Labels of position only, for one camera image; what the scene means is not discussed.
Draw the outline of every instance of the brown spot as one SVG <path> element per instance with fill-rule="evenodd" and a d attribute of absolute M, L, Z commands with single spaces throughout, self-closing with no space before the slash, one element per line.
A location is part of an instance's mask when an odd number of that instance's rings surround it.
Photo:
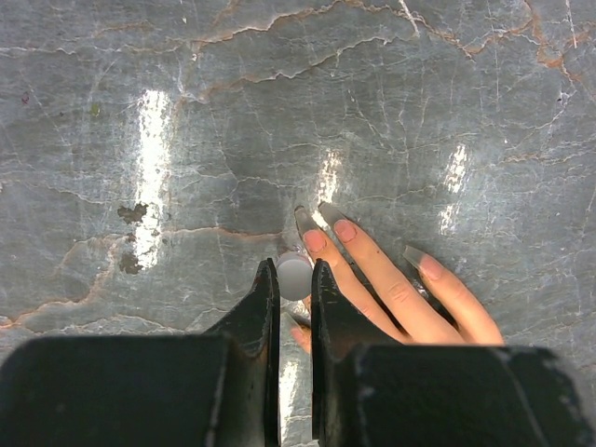
<path fill-rule="evenodd" d="M 132 224 L 133 222 L 142 222 L 142 217 L 147 214 L 147 207 L 148 205 L 141 203 L 137 203 L 134 206 L 134 210 L 122 206 L 118 208 L 118 216 L 124 219 L 124 222 L 127 224 Z"/>
<path fill-rule="evenodd" d="M 128 273 L 129 275 L 137 275 L 142 270 L 142 265 L 139 264 L 139 258 L 131 252 L 122 255 L 118 266 L 121 272 Z"/>

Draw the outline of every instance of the stone floor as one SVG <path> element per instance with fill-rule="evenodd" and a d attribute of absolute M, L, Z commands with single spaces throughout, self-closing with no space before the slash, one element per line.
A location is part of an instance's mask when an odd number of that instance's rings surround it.
<path fill-rule="evenodd" d="M 596 8 L 406 1 L 4 0 L 2 358 L 200 332 L 328 200 L 595 400 Z M 282 335 L 284 443 L 307 445 L 308 357 Z"/>

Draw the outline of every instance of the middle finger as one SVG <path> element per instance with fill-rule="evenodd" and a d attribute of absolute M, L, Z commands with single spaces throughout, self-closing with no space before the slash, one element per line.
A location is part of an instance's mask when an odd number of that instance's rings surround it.
<path fill-rule="evenodd" d="M 361 228 L 333 205 L 318 206 L 379 297 L 417 343 L 462 343 L 462 337 L 427 303 Z"/>

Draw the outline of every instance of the marble surface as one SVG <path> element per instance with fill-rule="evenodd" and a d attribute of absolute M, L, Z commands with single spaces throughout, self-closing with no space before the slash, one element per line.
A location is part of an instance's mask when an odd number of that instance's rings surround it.
<path fill-rule="evenodd" d="M 591 0 L 5 0 L 0 354 L 200 332 L 328 200 L 596 398 Z M 284 445 L 308 357 L 284 337 Z"/>

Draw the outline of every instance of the human hand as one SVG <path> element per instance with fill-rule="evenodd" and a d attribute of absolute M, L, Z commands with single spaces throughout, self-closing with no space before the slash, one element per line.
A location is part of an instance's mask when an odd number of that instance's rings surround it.
<path fill-rule="evenodd" d="M 402 328 L 397 328 L 374 301 L 308 211 L 298 207 L 294 216 L 308 253 L 313 260 L 320 258 L 329 264 L 340 292 L 379 329 L 407 345 L 504 344 L 501 332 L 476 297 L 433 257 L 413 247 L 406 247 L 403 253 L 418 270 L 428 290 L 454 317 L 456 327 L 432 308 L 360 227 L 329 203 L 322 202 L 318 211 Z M 305 299 L 305 305 L 310 309 L 310 297 Z M 299 345 L 310 352 L 310 330 L 296 326 L 291 334 Z"/>

